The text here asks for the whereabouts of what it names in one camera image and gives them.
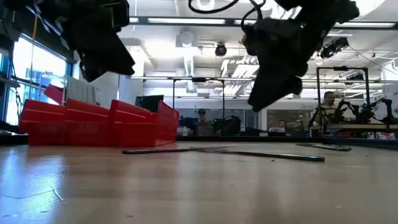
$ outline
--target person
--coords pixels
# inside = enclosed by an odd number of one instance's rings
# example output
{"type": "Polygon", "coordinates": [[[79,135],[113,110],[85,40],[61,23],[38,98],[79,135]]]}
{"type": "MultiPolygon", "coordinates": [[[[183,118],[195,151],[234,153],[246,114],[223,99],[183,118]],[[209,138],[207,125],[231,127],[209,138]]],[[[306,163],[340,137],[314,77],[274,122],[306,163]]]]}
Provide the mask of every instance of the person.
{"type": "Polygon", "coordinates": [[[279,121],[279,127],[286,128],[286,120],[279,121]]]}
{"type": "Polygon", "coordinates": [[[211,121],[207,121],[206,110],[199,109],[199,122],[195,124],[195,134],[197,136],[213,136],[213,129],[211,128],[211,121]]]}
{"type": "Polygon", "coordinates": [[[337,105],[335,105],[336,96],[332,91],[327,91],[323,95],[323,101],[321,103],[321,111],[317,110],[316,116],[312,119],[313,125],[318,125],[319,115],[322,116],[322,124],[329,122],[328,115],[332,116],[336,110],[337,105]]]}

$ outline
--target dome camera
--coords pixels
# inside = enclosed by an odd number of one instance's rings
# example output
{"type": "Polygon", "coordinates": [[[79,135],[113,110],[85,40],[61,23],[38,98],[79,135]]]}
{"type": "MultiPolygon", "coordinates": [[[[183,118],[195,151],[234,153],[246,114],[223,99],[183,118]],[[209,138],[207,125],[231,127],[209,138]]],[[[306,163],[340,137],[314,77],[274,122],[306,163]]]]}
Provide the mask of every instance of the dome camera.
{"type": "Polygon", "coordinates": [[[218,57],[224,57],[226,55],[226,47],[225,47],[224,43],[218,43],[217,44],[217,48],[216,48],[215,54],[218,57]]]}

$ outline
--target table surface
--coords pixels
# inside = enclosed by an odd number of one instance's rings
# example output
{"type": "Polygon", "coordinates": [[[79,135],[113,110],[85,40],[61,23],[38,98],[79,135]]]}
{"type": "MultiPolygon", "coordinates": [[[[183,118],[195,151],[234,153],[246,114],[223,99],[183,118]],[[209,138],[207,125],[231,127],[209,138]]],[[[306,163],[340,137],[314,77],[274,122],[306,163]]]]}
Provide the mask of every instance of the table surface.
{"type": "Polygon", "coordinates": [[[398,223],[398,151],[179,143],[326,162],[120,149],[0,147],[0,223],[398,223]]]}
{"type": "MultiPolygon", "coordinates": [[[[327,129],[387,129],[386,124],[327,124],[327,129]]],[[[321,126],[312,126],[310,129],[321,129],[321,126]]],[[[398,129],[398,124],[390,124],[390,129],[398,129]]]]}

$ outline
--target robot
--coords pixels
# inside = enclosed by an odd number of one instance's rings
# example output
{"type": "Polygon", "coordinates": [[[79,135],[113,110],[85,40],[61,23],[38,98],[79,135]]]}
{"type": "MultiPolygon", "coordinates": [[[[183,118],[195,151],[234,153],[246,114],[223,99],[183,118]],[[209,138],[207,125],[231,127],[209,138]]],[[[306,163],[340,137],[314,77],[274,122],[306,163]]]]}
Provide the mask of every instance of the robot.
{"type": "MultiPolygon", "coordinates": [[[[87,81],[93,81],[107,71],[132,75],[134,61],[116,33],[129,24],[129,4],[126,0],[2,0],[12,10],[28,8],[40,18],[49,32],[56,32],[70,50],[81,58],[80,68],[87,81]]],[[[212,14],[234,6],[202,11],[212,14]]],[[[307,62],[320,50],[323,40],[338,22],[340,24],[359,16],[356,3],[350,0],[275,0],[286,11],[301,7],[294,19],[262,18],[261,7],[250,0],[253,9],[244,15],[241,28],[242,43],[249,55],[259,60],[256,77],[248,103],[255,112],[278,99],[294,93],[300,94],[307,62]],[[257,12],[257,22],[246,25],[247,16],[257,12]]]]}

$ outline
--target red storage bin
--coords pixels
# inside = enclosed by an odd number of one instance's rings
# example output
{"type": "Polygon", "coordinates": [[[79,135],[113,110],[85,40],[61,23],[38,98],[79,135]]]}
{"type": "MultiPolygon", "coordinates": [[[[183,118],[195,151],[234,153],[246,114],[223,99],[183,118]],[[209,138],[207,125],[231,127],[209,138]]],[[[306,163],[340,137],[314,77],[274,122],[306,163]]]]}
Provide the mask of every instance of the red storage bin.
{"type": "Polygon", "coordinates": [[[157,114],[157,145],[175,142],[180,117],[178,111],[160,101],[157,114]]]}
{"type": "Polygon", "coordinates": [[[63,88],[59,88],[51,84],[49,84],[44,91],[44,95],[46,95],[48,98],[52,99],[53,101],[57,102],[60,105],[62,104],[62,94],[63,94],[63,88]]]}
{"type": "Polygon", "coordinates": [[[66,106],[67,142],[72,146],[107,146],[109,110],[68,99],[66,106]]]}
{"type": "Polygon", "coordinates": [[[119,147],[155,146],[155,117],[138,106],[113,100],[109,112],[111,144],[119,147]]]}
{"type": "Polygon", "coordinates": [[[64,106],[25,100],[19,131],[29,134],[30,145],[66,144],[64,106]]]}
{"type": "Polygon", "coordinates": [[[111,144],[120,147],[155,147],[175,141],[178,112],[159,102],[158,113],[113,100],[109,112],[111,144]]]}

